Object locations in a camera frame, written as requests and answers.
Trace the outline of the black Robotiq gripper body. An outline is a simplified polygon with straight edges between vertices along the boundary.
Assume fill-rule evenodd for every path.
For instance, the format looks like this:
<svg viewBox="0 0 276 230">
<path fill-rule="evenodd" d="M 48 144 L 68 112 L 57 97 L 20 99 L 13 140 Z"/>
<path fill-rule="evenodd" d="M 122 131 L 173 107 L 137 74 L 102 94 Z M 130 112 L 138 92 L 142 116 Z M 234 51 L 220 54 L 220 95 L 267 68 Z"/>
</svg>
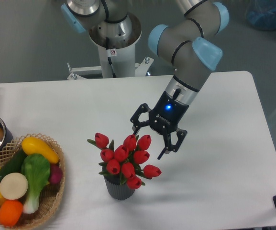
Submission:
<svg viewBox="0 0 276 230">
<path fill-rule="evenodd" d="M 160 135 L 175 132 L 179 121 L 189 108 L 163 92 L 155 107 L 149 112 L 149 126 Z"/>
</svg>

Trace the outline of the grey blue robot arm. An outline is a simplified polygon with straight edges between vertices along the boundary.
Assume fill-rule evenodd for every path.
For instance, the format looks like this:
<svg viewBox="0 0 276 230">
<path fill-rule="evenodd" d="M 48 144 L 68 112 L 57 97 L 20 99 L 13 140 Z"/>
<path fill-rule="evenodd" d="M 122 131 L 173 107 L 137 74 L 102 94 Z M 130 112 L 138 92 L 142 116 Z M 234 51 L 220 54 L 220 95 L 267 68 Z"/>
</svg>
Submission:
<svg viewBox="0 0 276 230">
<path fill-rule="evenodd" d="M 219 2 L 179 0 L 177 5 L 184 21 L 175 27 L 158 25 L 148 37 L 149 49 L 174 67 L 174 75 L 154 108 L 142 104 L 131 117 L 134 133 L 148 126 L 163 137 L 162 154 L 180 148 L 187 132 L 178 123 L 223 54 L 208 38 L 229 22 L 228 10 Z M 61 10 L 71 27 L 88 32 L 98 47 L 104 78 L 135 75 L 135 45 L 142 27 L 127 1 L 67 0 Z"/>
</svg>

